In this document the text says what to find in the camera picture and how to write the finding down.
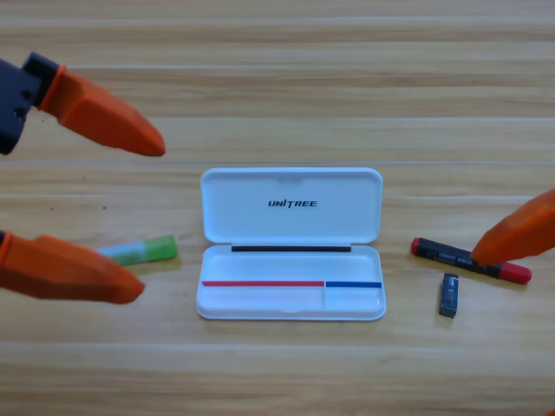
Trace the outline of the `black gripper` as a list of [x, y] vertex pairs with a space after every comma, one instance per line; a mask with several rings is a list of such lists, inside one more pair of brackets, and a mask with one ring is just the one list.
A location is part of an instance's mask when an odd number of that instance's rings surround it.
[[1, 60], [0, 117], [2, 155], [10, 154], [32, 107], [102, 146], [160, 157], [160, 132], [133, 106], [43, 55], [32, 52], [20, 67]]

